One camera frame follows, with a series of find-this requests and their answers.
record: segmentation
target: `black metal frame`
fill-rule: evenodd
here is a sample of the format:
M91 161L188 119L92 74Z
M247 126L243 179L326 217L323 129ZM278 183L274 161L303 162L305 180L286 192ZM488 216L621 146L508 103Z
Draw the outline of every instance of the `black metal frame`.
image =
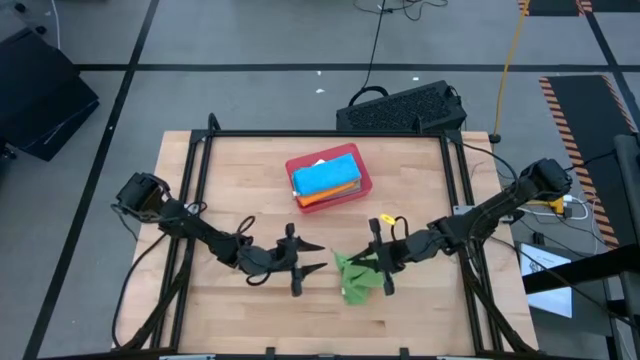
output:
M458 196L456 192L455 179L453 175L454 174L453 167L451 164L451 156L449 153L448 139L449 138L457 139L456 142L453 142L453 145L456 150L458 166L460 168L459 169L460 177L462 179L462 187L463 187L465 202L467 205L474 205L473 192L471 188L471 179L469 177L469 171L467 167L464 148L461 145L462 136L459 131L447 132L445 134L442 132L416 133L416 132L408 132L408 131L220 130L217 124L214 126L211 123L210 123L210 128L207 130L193 130L191 132L189 149L187 151L187 159L185 164L185 174L183 175L181 191L180 191L180 200L186 201L186 198L188 196L187 194L188 190L186 189L188 189L191 181L191 171L193 169L193 163L195 161L196 149L200 141L204 139L205 148L203 151L203 159L200 167L200 176L198 179L198 184L196 186L195 201L197 202L202 200L213 138L215 137L412 137L412 138L418 137L418 138L438 139L440 142L440 149L442 152L442 162L444 167L445 179L447 183L447 192L449 195L449 203L450 203L451 211L453 211L453 207L459 205L459 203L458 203ZM177 252L179 240L171 239L171 241L172 243L170 245L170 251L167 256L167 265L165 267L165 273L163 275L163 290L161 292L161 296L165 294L168 284L171 283L171 278L173 276L173 269L175 267L176 252ZM194 239L188 239L187 247L192 248L194 246L194 243L195 243ZM189 252L185 250L185 254L192 255L193 251ZM476 269L476 271L478 272L478 276L482 281L483 289L493 299L491 282L489 279L489 272L487 269L486 257L481 247L477 249L477 254L478 254L481 267L479 269ZM463 250L460 256L466 257L467 256L466 250ZM183 261L187 261L189 264L188 266L191 266L193 257L189 256L188 258L185 258ZM468 266L468 263L461 261L460 262L461 271L463 271L464 266ZM174 322L173 322L172 331L171 331L171 340L169 344L169 346L173 349L177 349L180 343L183 314L186 306L187 286L188 286L188 280L186 281L185 287L180 291L180 294L178 295L178 301L176 304L176 316L174 317ZM478 317L476 297L473 294L472 290L466 285L464 286L464 292L465 292L465 300L467 303L467 309L468 309L468 315L469 315L469 326L471 328L471 336L473 339L474 351L476 354L478 354L480 352L485 351L485 349L482 341L482 330L480 327L480 321ZM501 338L500 332L492 319L490 318L488 319L488 324L489 324L493 349L499 352L502 352L503 346L502 346L502 338ZM158 347L160 345L160 338L162 335L163 327L164 327L164 319L162 319L162 321L157 325L153 333L152 342L151 342L152 347Z
M637 330L640 325L640 292L638 290L640 289L640 263L638 259L640 259L640 246L632 244L554 267L553 271L571 285L619 276L624 298L607 300L607 303L602 305L619 316L629 318L629 321L636 326L636 329L631 328L631 335L636 356L640 357L640 332ZM565 286L548 272L529 274L524 276L522 281L527 294ZM605 294L609 299L609 291L606 287ZM612 336L607 336L607 348L611 358L615 356L621 358L621 340L616 330L616 320L611 318L609 322Z
M191 175L193 172L193 167L196 158L197 147L200 142L204 141L204 151L202 154L202 161L200 164L200 172L198 175L198 182L196 186L195 192L195 202L202 201L204 196L204 185L207 179L207 170L209 167L211 151L213 148L213 140L215 137L409 137L409 138L430 138L430 139L438 139L440 142L440 148L442 152L442 162L445 173L445 180L447 183L447 192L449 195L449 202L451 207L451 212L453 213L453 207L458 205L458 197L456 192L456 184L454 179L453 167L451 164L451 156L449 152L449 139L454 139L452 144L454 145L456 156L458 160L458 166L460 170L460 177L462 180L462 188L464 192L464 198L467 205L473 205L473 192L471 188L471 178L469 176L469 171L466 162L466 156L464 153L464 148L462 145L462 136L459 131L447 131L443 132L435 132L435 133L416 133L409 131L315 131L315 130L282 130L282 131L272 131L272 130L220 130L219 125L214 117L209 118L209 129L207 130L192 130L191 137L189 140L189 148L187 150L187 158L185 162L184 174L182 177L182 185L180 188L179 199L182 201L187 201L188 199L188 189L191 183ZM162 280L162 289L161 289L161 297L166 294L169 285L172 282L173 273L175 270L175 261L177 259L178 245L180 239L171 239L171 243L169 246L169 252L167 255L167 264L165 266L163 280ZM195 239L187 239L187 246L185 248L185 257L183 259L183 263L186 262L188 264L189 269L193 263L193 248L195 246ZM487 262L484 251L482 247L478 247L474 249L474 252L478 256L479 266L476 268L476 273L481 280L482 288L485 290L487 294L491 298L493 298L492 290L491 290L491 282L489 279L489 272L487 270ZM460 251L461 257L467 257L467 250L463 249ZM469 262L460 261L461 271L472 271L471 265ZM184 320L184 311L186 307L186 296L189 284L190 271L187 273L187 280L185 281L185 285L182 287L178 294L178 300L176 302L176 315L174 317L174 321L172 324L171 331L171 340L169 347L160 348L160 342L162 337L162 330L164 327L164 317L161 319L159 324L157 324L154 329L151 342L150 349L147 350L125 350L123 352L112 352L112 353L101 353L101 354L87 354L87 355L78 355L73 357L62 357L64 359L75 359L75 360L89 360L89 359L120 359L120 358L130 358L130 359L157 359L159 356L168 356L168 355L177 355L177 349L180 343L180 335L182 330L182 323ZM502 337L500 331L495 325L494 321L488 318L488 325L491 335L491 342L493 349L487 350L484 348L484 343L482 341L482 330L480 327L480 320L478 317L478 309L476 304L476 296L471 291L468 286L465 285L465 300L468 309L469 315L469 326L471 328L471 336L473 340L473 346L476 357L485 357L492 359L566 359L570 360L573 358L569 357L556 357L556 356L548 356L544 354L523 354L523 353L514 353L514 352L505 352L502 346ZM323 358L323 357L331 357L331 358L339 358L339 359L353 359L353 360L423 360L423 359L437 359L438 356L414 356L410 355L408 348L399 348L398 356L377 356L377 355L364 355L364 356L354 356L354 355L275 355L274 348L266 348L265 354L216 354L216 359L229 359L229 360L241 360L241 359L259 359L259 360L275 360L278 359L310 359L310 358Z

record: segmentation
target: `floor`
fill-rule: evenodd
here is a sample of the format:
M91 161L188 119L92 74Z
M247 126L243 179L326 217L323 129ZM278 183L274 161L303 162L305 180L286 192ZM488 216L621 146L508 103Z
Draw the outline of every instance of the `floor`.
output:
M44 23L50 29L45 39L55 46L51 3L24 2L32 9L27 20ZM359 2L371 9L377 3ZM133 172L153 171L164 131L202 128L212 111L225 129L332 129L335 110L362 86L377 25L375 15L344 0L58 0L56 5L61 49L75 64L86 65L81 77L99 95L101 106L51 162L19 154L17 161L0 167L2 359L20 358L25 351L74 217L82 223L83 193L92 196L85 203L86 217L41 357L109 349L110 322L134 248L109 204ZM151 27L138 42L140 48L136 42L147 15ZM639 18L638 13L596 14L620 65L640 64L640 40L634 35L640 33ZM450 0L443 8L425 6L418 22L400 12L384 16L377 63L444 65L431 71L401 66L374 71L369 83L396 92L444 79L462 95L467 128L490 131L499 68L517 21L515 0ZM127 72L130 61L219 66L141 67L133 73ZM496 66L450 71L447 64ZM527 17L514 64L607 65L607 60L585 17ZM538 68L544 72L529 69L509 74L503 141L496 151L516 169L541 157L569 166L538 84L540 76L562 73L552 66ZM640 73L637 67L627 69L635 69L624 78L640 97ZM613 81L612 74L603 74ZM125 93L122 108L114 108L118 94ZM100 168L96 152L111 135ZM89 176L92 167L99 177ZM97 181L93 194L85 188L92 181ZM579 194L578 185L574 195ZM575 250L596 250L582 232L526 221ZM574 225L588 229L590 222ZM515 239L530 237L522 225L513 231ZM536 329L541 348L550 353L607 356L601 337L559 333L539 323Z

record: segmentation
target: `red tray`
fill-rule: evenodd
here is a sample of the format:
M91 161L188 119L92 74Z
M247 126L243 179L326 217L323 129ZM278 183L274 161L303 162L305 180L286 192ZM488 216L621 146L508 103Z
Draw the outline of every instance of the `red tray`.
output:
M289 175L289 182L291 183L291 188L293 188L293 180L291 176L294 171L303 167L312 166L320 159L328 161L349 153L353 154L356 165L358 165L358 170L360 170L360 191L358 191L357 193L339 197L337 199L321 200L308 206L301 206L300 203L294 199L302 213L312 213L314 211L326 209L329 206L339 205L347 201L361 198L371 191L371 189L373 188L373 183L371 182L371 178L369 177L367 168L364 166L364 161L362 161L362 156L360 156L358 147L354 143L344 144L317 153L301 156L299 158L291 159L285 163L285 168L287 169L287 174Z

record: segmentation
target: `yellow cable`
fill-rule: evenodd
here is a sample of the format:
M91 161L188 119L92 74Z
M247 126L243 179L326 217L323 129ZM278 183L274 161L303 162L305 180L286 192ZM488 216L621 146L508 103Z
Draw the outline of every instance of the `yellow cable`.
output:
M531 0L525 0L522 12L520 13L520 19L518 19L518 26L516 26L516 33L511 40L511 49L509 49L509 55L507 55L507 62L504 64L504 70L502 71L502 78L500 79L500 90L498 90L498 104L496 105L496 123L493 126L493 135L498 134L498 128L500 128L500 115L502 115L502 91L504 90L504 84L507 82L507 73L509 72L509 65L513 59L513 54L516 52L518 46L518 38L520 38L520 30L522 30L522 24L524 23L524 16L529 10L529 2Z

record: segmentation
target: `blue sponge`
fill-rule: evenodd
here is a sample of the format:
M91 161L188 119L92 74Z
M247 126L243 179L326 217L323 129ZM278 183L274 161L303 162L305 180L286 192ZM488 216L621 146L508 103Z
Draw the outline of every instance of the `blue sponge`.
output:
M342 155L322 164L293 172L293 186L298 195L309 196L336 186L359 180L358 164L352 154Z

